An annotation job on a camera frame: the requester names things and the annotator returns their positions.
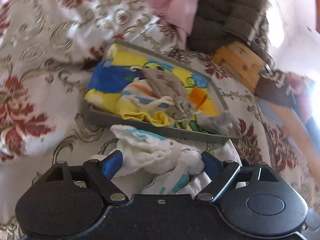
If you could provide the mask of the wooden bunk bed frame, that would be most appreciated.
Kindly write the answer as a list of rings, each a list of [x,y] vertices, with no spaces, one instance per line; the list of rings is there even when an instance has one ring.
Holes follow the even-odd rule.
[[[259,72],[265,66],[265,62],[257,54],[236,41],[227,46],[221,46],[215,52],[213,61],[225,68],[233,79],[254,94],[260,79]]]

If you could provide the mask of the floral satin bedspread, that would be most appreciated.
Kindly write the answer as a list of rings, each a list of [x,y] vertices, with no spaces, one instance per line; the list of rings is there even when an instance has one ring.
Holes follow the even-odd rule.
[[[80,112],[90,66],[107,43],[123,38],[185,63],[210,77],[232,111],[241,139],[199,150],[249,164],[263,161],[319,211],[319,183],[309,154],[299,149],[279,117],[225,68],[203,53],[182,50],[175,29],[141,0],[1,0],[1,239],[19,239],[15,205],[58,160],[80,165],[116,145],[108,128]]]

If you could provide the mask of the brown quilted jacket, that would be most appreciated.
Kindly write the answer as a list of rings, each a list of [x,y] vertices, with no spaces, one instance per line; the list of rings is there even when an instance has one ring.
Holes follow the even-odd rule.
[[[268,0],[199,0],[187,47],[210,55],[240,41],[267,51],[268,5]]]

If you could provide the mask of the grey folded cloth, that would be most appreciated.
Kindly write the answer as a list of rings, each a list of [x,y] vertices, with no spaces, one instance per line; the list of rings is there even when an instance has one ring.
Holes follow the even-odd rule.
[[[217,116],[196,115],[196,123],[207,132],[228,135],[233,129],[233,118],[229,112],[223,112]]]

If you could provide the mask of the brown cardboard piece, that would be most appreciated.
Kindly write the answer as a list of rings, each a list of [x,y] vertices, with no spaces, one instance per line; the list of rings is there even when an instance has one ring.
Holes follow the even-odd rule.
[[[254,91],[255,96],[287,108],[296,107],[293,93],[286,74],[278,69],[261,72]]]

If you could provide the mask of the grey knitted cloth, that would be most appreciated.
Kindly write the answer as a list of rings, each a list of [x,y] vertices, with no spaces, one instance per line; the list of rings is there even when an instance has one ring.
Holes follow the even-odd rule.
[[[177,76],[160,69],[139,66],[131,66],[130,70],[142,72],[157,98],[167,101],[166,112],[170,117],[178,121],[187,121],[195,115],[196,107],[189,101],[184,84]]]

